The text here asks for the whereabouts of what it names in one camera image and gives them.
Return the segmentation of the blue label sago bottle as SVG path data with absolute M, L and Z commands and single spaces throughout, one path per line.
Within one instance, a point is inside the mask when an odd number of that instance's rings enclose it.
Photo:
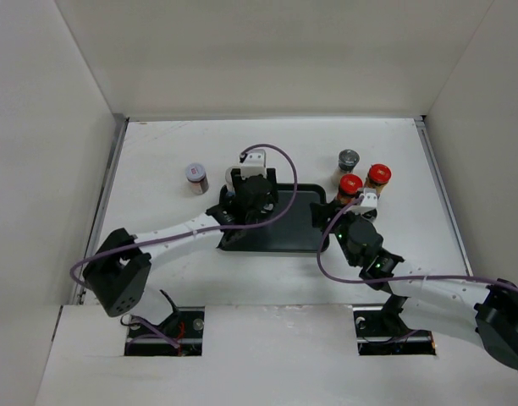
M 235 196 L 234 185 L 232 183 L 226 183 L 225 189 L 226 189 L 226 191 L 225 191 L 224 197 L 226 199 L 234 198 L 234 196 Z

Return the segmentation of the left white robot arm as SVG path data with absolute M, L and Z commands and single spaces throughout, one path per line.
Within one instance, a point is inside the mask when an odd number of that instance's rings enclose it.
M 150 286 L 150 275 L 171 261 L 202 250 L 225 247 L 272 221 L 278 203 L 276 171 L 272 167 L 235 167 L 234 192 L 197 217 L 149 233 L 112 231 L 83 271 L 85 285 L 106 315 L 134 315 L 145 319 L 159 337 L 178 327 L 174 302 Z

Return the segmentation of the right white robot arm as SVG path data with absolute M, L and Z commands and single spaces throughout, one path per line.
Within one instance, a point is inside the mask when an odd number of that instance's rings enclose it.
M 329 280 L 365 285 L 388 294 L 380 315 L 390 334 L 425 330 L 458 338 L 483 349 L 500 364 L 518 370 L 518 287 L 504 279 L 467 275 L 436 275 L 411 264 L 383 247 L 383 236 L 363 215 L 370 211 L 364 198 L 342 206 L 333 201 L 312 203 L 311 222 L 327 237 L 341 240 L 356 279 Z

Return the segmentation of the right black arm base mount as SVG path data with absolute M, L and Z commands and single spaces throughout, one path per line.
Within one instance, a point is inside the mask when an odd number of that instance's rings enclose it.
M 353 308 L 357 350 L 361 356 L 436 354 L 429 331 L 408 328 L 400 318 L 405 299 L 394 297 L 384 304 Z

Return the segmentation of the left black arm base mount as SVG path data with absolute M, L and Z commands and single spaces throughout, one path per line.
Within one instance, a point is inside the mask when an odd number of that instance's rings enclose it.
M 127 328 L 124 356 L 128 357 L 198 357 L 202 355 L 205 329 L 204 307 L 178 307 L 164 291 L 173 313 L 168 321 L 155 326 L 134 315 L 120 317 Z

